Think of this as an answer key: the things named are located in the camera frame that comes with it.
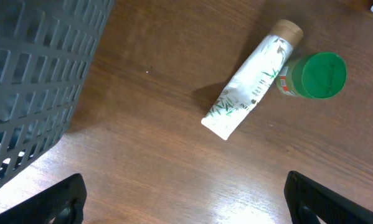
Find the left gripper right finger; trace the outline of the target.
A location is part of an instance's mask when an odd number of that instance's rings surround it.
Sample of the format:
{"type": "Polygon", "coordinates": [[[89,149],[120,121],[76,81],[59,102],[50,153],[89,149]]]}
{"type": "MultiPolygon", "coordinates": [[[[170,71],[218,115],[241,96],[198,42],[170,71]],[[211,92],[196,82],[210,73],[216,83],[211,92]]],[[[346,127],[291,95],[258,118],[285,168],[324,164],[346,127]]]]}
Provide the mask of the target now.
{"type": "Polygon", "coordinates": [[[284,195],[293,224],[373,224],[373,212],[297,171],[288,173],[284,195]]]}

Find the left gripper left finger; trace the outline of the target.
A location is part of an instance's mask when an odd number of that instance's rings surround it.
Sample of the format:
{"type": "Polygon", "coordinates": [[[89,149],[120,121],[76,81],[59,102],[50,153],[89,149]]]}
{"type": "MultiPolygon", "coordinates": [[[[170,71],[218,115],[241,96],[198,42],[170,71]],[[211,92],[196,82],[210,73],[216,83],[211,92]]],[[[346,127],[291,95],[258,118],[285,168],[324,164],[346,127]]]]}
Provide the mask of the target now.
{"type": "Polygon", "coordinates": [[[81,174],[73,174],[15,207],[0,213],[0,223],[81,224],[87,190],[81,174]]]}

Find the white floral tube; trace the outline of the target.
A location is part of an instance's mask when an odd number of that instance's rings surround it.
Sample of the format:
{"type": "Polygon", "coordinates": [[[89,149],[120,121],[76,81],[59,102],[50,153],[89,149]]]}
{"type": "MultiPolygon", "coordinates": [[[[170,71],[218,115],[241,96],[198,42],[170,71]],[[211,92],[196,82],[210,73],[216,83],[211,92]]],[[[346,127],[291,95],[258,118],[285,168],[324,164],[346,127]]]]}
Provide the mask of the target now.
{"type": "Polygon", "coordinates": [[[226,140],[261,101],[303,38],[302,29],[282,19],[244,61],[201,124],[226,140]]]}

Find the green lid jar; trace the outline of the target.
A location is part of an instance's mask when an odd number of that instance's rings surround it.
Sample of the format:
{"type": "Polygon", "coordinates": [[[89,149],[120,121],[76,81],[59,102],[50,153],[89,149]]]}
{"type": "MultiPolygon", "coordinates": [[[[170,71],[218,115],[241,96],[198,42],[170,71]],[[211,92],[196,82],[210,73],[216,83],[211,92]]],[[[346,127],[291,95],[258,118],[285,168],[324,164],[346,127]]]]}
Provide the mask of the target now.
{"type": "Polygon", "coordinates": [[[275,83],[285,95],[311,99],[327,99],[345,86],[347,65],[334,52],[320,52],[287,62],[275,83]]]}

